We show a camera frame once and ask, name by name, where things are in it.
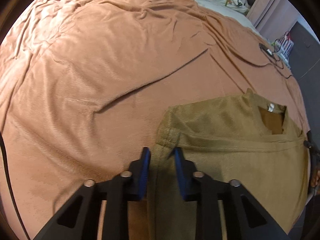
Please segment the pink curtain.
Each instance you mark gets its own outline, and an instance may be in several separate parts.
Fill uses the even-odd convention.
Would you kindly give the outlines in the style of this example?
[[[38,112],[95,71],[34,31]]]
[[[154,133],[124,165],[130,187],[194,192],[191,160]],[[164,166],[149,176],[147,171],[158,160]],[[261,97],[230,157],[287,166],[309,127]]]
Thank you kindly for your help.
[[[273,42],[291,30],[299,12],[288,0],[255,0],[247,18],[262,37]]]

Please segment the white storage rack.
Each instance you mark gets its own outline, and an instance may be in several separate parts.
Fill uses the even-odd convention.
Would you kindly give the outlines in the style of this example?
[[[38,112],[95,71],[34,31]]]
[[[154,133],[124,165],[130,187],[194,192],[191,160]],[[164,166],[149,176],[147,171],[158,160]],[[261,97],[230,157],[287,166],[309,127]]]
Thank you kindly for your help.
[[[286,31],[283,36],[277,38],[271,43],[271,45],[274,47],[274,52],[284,61],[286,66],[291,69],[289,64],[289,55],[294,46],[294,42],[291,39],[290,33]]]

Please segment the orange brown bed blanket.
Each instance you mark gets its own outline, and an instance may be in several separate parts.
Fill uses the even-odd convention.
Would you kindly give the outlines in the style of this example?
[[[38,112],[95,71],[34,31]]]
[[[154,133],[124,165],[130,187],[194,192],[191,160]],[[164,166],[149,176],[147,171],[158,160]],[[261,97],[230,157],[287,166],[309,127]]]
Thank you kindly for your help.
[[[34,237],[86,179],[104,181],[151,152],[173,106],[248,90],[286,106],[308,130],[299,85],[264,40],[195,0],[35,0],[1,44],[1,134],[17,207],[2,212]],[[152,239],[147,199],[130,235]]]

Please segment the olive brown garment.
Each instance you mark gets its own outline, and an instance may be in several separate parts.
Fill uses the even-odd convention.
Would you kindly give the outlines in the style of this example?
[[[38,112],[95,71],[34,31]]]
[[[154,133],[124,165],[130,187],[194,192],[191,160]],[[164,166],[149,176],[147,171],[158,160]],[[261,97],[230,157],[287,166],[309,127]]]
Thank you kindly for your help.
[[[152,239],[194,239],[196,204],[178,188],[172,149],[212,178],[237,179],[285,232],[302,213],[308,191],[304,131],[286,106],[254,94],[170,107],[150,163],[148,219]]]

